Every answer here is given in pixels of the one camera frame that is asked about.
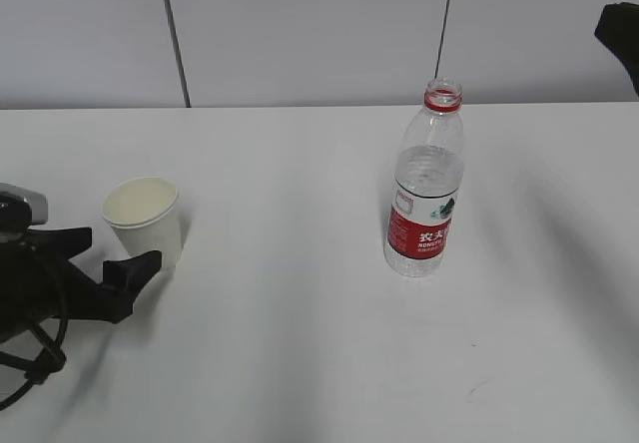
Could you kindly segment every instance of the bottle label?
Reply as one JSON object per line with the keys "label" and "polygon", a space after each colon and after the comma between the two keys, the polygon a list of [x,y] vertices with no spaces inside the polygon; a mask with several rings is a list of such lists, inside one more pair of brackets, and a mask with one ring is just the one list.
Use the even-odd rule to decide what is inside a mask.
{"label": "bottle label", "polygon": [[420,197],[395,182],[388,242],[408,258],[426,260],[446,246],[457,190],[438,197]]}

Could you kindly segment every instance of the water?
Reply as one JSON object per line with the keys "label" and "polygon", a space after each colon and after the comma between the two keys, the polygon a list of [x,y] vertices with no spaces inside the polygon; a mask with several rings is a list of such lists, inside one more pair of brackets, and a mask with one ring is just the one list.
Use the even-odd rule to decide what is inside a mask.
{"label": "water", "polygon": [[[463,175],[461,159],[442,147],[415,146],[403,151],[397,160],[395,178],[411,193],[421,197],[450,194],[459,188]],[[426,276],[441,263],[443,253],[427,260],[415,260],[397,253],[384,240],[384,255],[388,264],[405,276]]]}

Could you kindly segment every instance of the white paper cup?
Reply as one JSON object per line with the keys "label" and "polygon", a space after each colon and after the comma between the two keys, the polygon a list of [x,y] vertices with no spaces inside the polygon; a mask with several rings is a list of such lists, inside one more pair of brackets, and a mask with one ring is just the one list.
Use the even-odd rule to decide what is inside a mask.
{"label": "white paper cup", "polygon": [[176,209],[178,189],[158,177],[142,177],[120,184],[105,198],[102,217],[130,256],[149,250],[162,252],[162,269],[182,255]]}

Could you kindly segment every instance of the white wall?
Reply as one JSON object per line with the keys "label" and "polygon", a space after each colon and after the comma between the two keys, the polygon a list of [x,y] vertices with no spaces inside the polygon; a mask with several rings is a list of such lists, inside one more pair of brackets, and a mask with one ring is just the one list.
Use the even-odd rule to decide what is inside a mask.
{"label": "white wall", "polygon": [[172,0],[194,106],[416,103],[445,0]]}
{"label": "white wall", "polygon": [[[418,103],[445,0],[172,0],[194,106]],[[452,0],[465,102],[636,100],[593,36],[623,0]],[[0,108],[182,107],[163,0],[0,0]]]}
{"label": "white wall", "polygon": [[163,0],[0,0],[0,108],[184,106]]}
{"label": "white wall", "polygon": [[621,1],[452,0],[441,72],[467,103],[636,100],[594,37],[604,5]]}

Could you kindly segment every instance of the white table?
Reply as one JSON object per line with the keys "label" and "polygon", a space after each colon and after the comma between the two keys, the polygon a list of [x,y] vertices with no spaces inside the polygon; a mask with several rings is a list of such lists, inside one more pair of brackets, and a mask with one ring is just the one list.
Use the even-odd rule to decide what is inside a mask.
{"label": "white table", "polygon": [[70,325],[67,366],[0,440],[638,441],[639,104],[466,106],[422,283],[381,252],[415,112],[1,112],[0,181],[47,195],[46,227],[94,228],[90,274],[124,256],[100,220],[120,181],[176,182],[191,228],[131,319]]}

